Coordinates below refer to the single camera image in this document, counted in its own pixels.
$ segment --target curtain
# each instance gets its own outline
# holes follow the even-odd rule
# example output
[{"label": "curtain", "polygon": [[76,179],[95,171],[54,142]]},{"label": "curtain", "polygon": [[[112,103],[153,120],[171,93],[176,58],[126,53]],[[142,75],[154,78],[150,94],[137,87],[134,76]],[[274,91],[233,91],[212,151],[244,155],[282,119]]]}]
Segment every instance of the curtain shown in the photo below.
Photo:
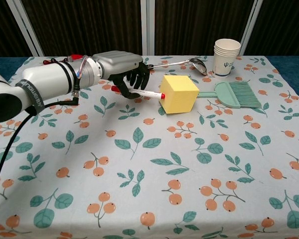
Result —
[{"label": "curtain", "polygon": [[0,57],[32,56],[5,0],[0,0]]},{"label": "curtain", "polygon": [[299,0],[264,0],[245,55],[299,55]]},{"label": "curtain", "polygon": [[142,54],[139,0],[22,0],[46,56]]},{"label": "curtain", "polygon": [[156,0],[156,55],[213,55],[220,38],[241,41],[253,0]]}]

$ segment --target metal ladle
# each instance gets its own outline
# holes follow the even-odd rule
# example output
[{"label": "metal ladle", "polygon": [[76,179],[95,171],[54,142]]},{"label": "metal ladle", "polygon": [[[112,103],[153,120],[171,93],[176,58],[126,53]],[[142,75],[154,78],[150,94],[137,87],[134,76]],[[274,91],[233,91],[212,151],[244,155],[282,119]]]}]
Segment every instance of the metal ladle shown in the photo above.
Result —
[{"label": "metal ladle", "polygon": [[193,66],[204,76],[207,76],[207,68],[200,59],[198,58],[190,58],[189,60],[186,61],[180,61],[180,62],[175,62],[175,63],[168,63],[168,64],[160,64],[160,65],[146,65],[147,68],[153,69],[156,67],[163,67],[163,66],[173,66],[173,65],[180,65],[180,64],[185,64],[185,63],[192,63]]}]

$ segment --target brush bristles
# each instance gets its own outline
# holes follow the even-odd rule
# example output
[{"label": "brush bristles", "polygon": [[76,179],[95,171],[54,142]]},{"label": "brush bristles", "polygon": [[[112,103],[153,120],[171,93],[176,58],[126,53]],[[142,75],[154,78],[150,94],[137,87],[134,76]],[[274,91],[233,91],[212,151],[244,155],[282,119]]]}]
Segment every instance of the brush bristles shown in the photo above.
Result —
[{"label": "brush bristles", "polygon": [[258,101],[248,82],[231,82],[229,85],[233,90],[240,107],[261,107],[261,103]]}]

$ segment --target yellow cube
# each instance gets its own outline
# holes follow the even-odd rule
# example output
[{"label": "yellow cube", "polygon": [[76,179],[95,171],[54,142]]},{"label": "yellow cube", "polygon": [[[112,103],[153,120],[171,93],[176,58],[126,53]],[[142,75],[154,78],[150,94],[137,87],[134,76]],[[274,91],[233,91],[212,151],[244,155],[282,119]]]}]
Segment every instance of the yellow cube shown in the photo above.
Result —
[{"label": "yellow cube", "polygon": [[165,99],[159,102],[167,114],[186,113],[193,108],[199,89],[188,76],[165,75],[160,85]]}]

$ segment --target floral tablecloth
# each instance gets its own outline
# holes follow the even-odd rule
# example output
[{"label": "floral tablecloth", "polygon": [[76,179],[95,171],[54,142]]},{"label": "floral tablecloth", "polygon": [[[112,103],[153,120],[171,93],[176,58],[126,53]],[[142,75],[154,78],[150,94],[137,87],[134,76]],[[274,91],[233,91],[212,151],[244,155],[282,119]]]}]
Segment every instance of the floral tablecloth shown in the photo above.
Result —
[{"label": "floral tablecloth", "polygon": [[[164,74],[213,90],[213,57],[199,58],[207,77],[155,68],[147,90]],[[44,59],[25,61],[11,84]],[[263,56],[237,57],[225,80],[249,82],[262,108],[197,99],[190,113],[166,115],[158,100],[127,100],[101,80],[78,107],[32,118],[0,175],[0,238],[299,238],[299,97]],[[0,124],[0,159],[26,115]]]}]

